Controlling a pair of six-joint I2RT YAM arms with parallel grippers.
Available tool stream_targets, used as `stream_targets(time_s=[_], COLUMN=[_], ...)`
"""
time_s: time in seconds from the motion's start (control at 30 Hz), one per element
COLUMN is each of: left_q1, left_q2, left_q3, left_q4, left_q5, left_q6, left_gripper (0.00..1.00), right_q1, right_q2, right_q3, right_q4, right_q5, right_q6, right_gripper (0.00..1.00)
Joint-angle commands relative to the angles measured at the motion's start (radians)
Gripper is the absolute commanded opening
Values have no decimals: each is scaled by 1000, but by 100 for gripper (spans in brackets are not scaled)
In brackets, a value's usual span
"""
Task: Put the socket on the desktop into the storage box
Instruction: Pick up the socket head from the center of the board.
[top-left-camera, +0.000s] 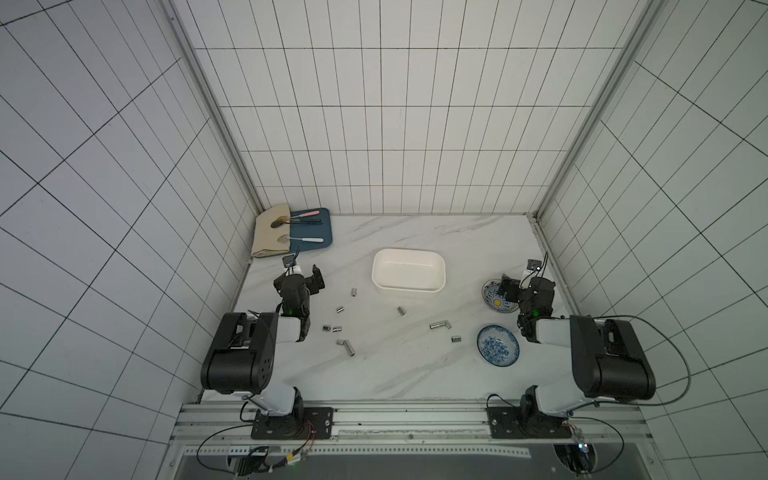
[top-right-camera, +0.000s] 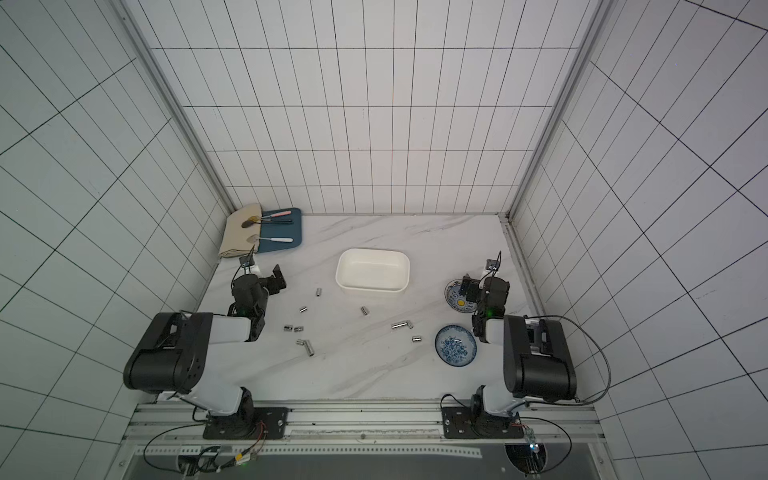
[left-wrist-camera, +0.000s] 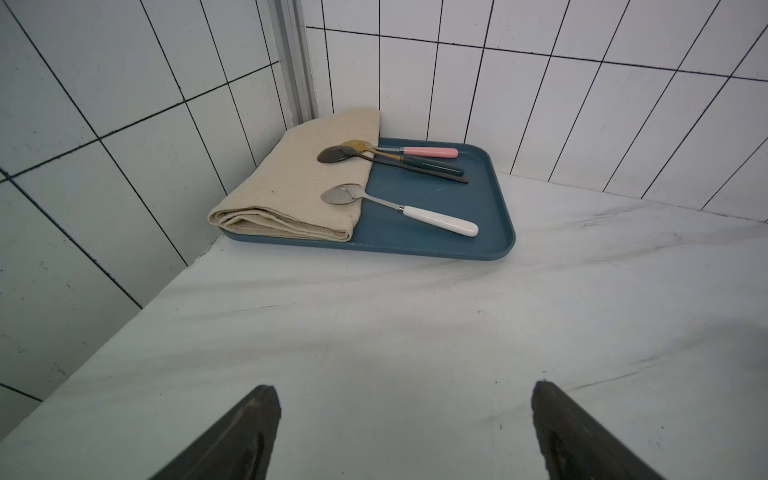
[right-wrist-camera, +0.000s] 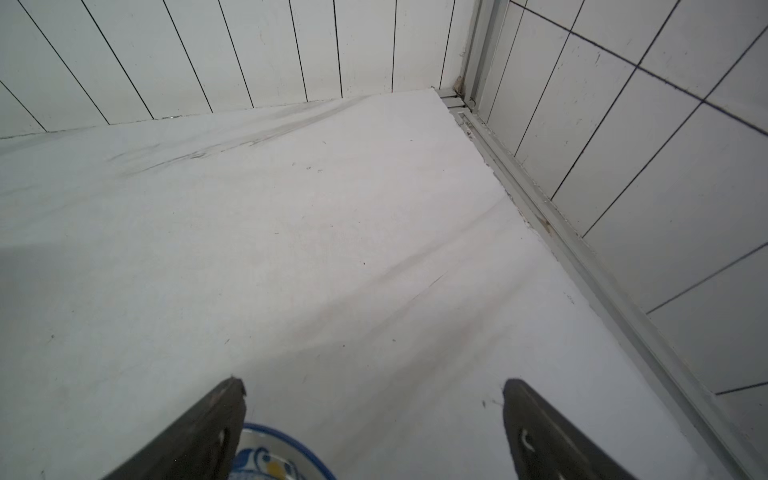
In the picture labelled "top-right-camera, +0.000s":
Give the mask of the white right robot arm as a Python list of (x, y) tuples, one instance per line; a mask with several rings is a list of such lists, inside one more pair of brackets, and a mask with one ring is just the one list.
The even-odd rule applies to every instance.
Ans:
[(505, 312), (510, 284), (492, 275), (464, 276), (449, 283), (445, 299), (471, 316), (469, 329), (448, 325), (436, 334), (435, 350), (452, 367), (466, 367), (479, 345), (502, 348), (502, 379), (478, 387), (468, 403), (442, 407), (447, 439), (522, 439), (533, 432), (518, 411), (538, 400), (547, 404), (576, 397), (577, 378), (562, 324), (557, 319)]

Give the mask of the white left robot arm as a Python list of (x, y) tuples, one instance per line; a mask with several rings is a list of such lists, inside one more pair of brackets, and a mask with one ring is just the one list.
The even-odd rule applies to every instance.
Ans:
[(226, 315), (185, 311), (156, 314), (127, 360), (126, 388), (171, 393), (207, 413), (206, 440), (279, 440), (288, 409), (258, 408), (251, 392), (228, 383), (207, 365), (212, 346), (254, 343), (265, 327), (268, 299), (287, 287), (279, 266), (268, 277), (246, 273), (231, 282)]

